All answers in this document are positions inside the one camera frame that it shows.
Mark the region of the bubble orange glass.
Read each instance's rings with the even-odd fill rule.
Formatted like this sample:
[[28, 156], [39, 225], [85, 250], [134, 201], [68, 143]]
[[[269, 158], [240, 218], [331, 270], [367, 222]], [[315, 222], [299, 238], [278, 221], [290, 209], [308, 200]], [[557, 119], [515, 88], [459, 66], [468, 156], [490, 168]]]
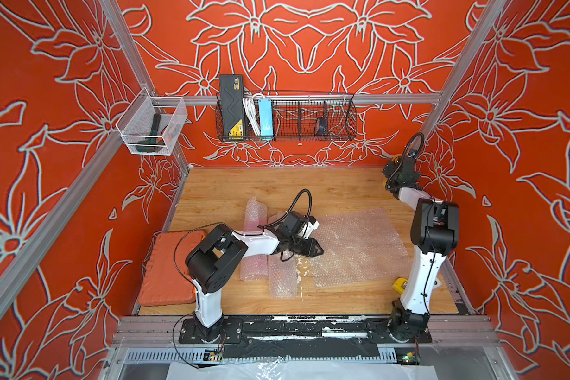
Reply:
[[268, 256], [269, 294], [273, 299], [294, 299], [298, 291], [297, 265], [293, 253]]

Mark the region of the clear bubble wrap sheet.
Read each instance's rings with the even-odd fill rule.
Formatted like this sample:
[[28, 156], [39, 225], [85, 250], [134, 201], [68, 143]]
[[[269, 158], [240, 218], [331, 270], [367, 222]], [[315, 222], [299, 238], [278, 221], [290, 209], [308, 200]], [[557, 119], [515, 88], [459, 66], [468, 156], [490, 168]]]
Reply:
[[412, 257], [382, 208], [327, 215], [311, 234], [324, 253], [310, 259], [315, 285], [344, 286], [407, 277]]

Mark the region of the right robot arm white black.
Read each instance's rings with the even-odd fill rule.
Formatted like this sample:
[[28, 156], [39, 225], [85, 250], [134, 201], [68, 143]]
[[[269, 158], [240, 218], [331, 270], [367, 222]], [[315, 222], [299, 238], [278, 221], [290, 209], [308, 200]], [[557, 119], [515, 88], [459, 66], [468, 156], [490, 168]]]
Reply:
[[410, 240], [413, 266], [402, 296], [393, 302], [389, 334], [400, 343], [419, 336], [428, 327], [430, 300], [440, 268], [459, 243], [459, 206], [435, 198], [419, 185], [415, 151], [388, 161], [385, 188], [414, 211]]

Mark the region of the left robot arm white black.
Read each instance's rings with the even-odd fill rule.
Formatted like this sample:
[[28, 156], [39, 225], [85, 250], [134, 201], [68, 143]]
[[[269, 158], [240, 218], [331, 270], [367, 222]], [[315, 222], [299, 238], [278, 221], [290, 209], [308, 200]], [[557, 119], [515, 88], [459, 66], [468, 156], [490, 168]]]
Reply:
[[236, 231], [218, 223], [186, 257], [188, 274], [196, 290], [193, 319], [206, 340], [221, 332], [222, 289], [246, 257], [291, 253], [303, 257], [323, 255], [318, 240], [311, 236], [320, 226], [312, 215], [288, 212], [258, 231]]

